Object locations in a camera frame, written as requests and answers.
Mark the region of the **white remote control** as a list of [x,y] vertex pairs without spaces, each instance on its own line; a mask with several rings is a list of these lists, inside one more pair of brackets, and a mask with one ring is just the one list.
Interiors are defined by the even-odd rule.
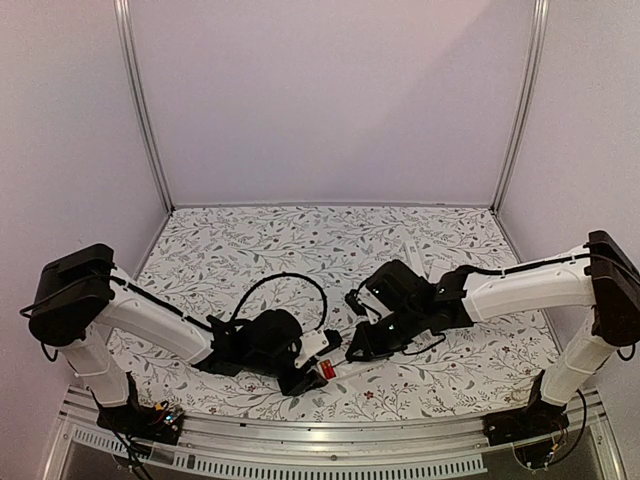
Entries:
[[[320,367],[320,363],[317,366],[317,369],[319,371],[319,373],[325,378],[323,372],[322,372],[322,368]],[[361,374],[365,374],[377,369],[380,369],[382,367],[384,367],[386,365],[387,361],[386,360],[382,360],[382,361],[375,361],[375,362],[366,362],[366,363],[358,363],[358,362],[352,362],[350,365],[343,365],[340,367],[334,367],[336,376],[334,378],[331,379],[326,379],[327,381],[332,381],[332,380],[344,380],[344,379],[348,379],[351,377],[355,377]]]

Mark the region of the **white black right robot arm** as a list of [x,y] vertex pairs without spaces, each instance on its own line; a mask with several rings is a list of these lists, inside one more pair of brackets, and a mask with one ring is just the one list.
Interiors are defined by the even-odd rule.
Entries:
[[602,230],[555,257],[502,270],[464,265],[435,283],[393,260],[364,286],[389,313],[357,325],[346,353],[350,362],[388,358],[423,332],[438,335],[512,313],[588,308],[581,329],[541,374],[532,402],[518,412],[517,427],[527,436],[552,424],[555,408],[565,406],[616,350],[639,341],[639,271]]

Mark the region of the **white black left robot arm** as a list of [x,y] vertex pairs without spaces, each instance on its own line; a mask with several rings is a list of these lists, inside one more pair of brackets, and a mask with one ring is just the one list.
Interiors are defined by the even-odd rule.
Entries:
[[323,325],[304,331],[283,309],[253,320],[199,320],[136,285],[113,255],[107,245],[94,244],[50,262],[33,303],[19,313],[32,336],[64,356],[126,433],[141,433],[149,415],[133,400],[136,387],[99,338],[98,324],[134,334],[208,374],[273,377],[286,396],[325,385],[316,363],[340,345],[337,331]]

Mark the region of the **white plastic strip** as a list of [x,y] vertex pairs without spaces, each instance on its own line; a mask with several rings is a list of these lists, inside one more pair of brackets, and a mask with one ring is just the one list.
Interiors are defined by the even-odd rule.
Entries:
[[403,244],[407,264],[419,277],[425,276],[424,264],[420,251],[413,240],[406,240]]

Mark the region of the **floral patterned table mat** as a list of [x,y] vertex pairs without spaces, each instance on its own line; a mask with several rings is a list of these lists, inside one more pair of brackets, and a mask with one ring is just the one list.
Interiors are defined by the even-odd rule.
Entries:
[[[318,323],[350,340],[357,317],[348,291],[417,245],[429,277],[460,265],[496,269],[514,254],[481,208],[234,207],[176,212],[139,285],[196,315],[254,318],[282,308],[305,329]],[[400,421],[506,409],[524,403],[535,375],[558,356],[542,314],[493,318],[422,335],[384,367],[286,397],[269,377],[208,375],[176,355],[115,330],[108,347],[141,399],[193,412],[288,421]]]

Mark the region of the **aluminium front rail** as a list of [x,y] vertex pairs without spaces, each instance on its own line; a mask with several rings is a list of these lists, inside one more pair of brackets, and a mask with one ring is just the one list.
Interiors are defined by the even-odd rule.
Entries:
[[625,479],[596,390],[570,402],[551,465],[522,465],[546,437],[493,445],[480,416],[399,422],[278,422],[188,414],[174,445],[145,443],[133,466],[96,423],[91,396],[70,388],[46,457],[46,479]]

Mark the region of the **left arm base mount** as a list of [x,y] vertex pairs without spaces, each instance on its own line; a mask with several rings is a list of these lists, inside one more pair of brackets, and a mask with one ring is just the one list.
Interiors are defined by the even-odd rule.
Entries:
[[184,411],[179,407],[149,407],[136,399],[125,405],[104,407],[99,411],[97,425],[118,435],[155,443],[177,445],[181,436]]

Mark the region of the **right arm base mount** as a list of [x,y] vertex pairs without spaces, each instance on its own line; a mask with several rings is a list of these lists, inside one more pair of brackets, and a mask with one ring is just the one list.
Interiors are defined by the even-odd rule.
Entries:
[[529,470],[550,466],[565,440],[569,420],[564,407],[544,402],[487,414],[483,434],[491,446],[511,444],[516,461]]

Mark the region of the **right aluminium frame post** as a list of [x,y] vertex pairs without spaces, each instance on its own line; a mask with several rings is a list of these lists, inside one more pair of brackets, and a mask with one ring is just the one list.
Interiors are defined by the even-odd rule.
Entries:
[[519,151],[524,139],[527,120],[533,103],[537,77],[544,52],[549,4],[550,2],[548,0],[536,0],[534,2],[531,32],[529,36],[522,85],[516,105],[514,121],[507,142],[504,160],[498,176],[496,189],[492,197],[492,203],[490,205],[490,209],[496,216],[500,214],[505,204]]

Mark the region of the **aluminium frame post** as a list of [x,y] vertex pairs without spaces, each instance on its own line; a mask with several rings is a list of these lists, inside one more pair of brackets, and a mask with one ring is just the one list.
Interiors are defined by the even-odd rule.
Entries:
[[490,205],[490,209],[496,216],[500,214],[505,204],[519,151],[524,139],[527,120],[533,103],[537,77],[544,52],[549,4],[550,2],[548,0],[536,0],[534,2],[531,32],[529,36],[522,85],[516,105],[514,121],[507,142],[504,160],[498,176],[496,189],[492,197],[492,203]]
[[144,92],[140,64],[135,45],[130,2],[127,0],[114,0],[113,6],[125,73],[131,92],[134,113],[141,134],[147,162],[162,208],[167,215],[171,215],[175,209],[175,205],[170,193],[167,175],[161,162],[160,152]]

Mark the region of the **left aluminium frame post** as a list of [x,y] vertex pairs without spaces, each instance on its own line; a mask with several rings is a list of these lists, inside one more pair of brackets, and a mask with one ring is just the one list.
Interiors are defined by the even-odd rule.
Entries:
[[175,205],[170,193],[167,175],[161,162],[160,152],[144,92],[140,64],[135,45],[130,2],[127,0],[114,0],[113,6],[125,73],[131,92],[134,113],[141,134],[147,162],[162,208],[167,215],[171,215],[175,209]]

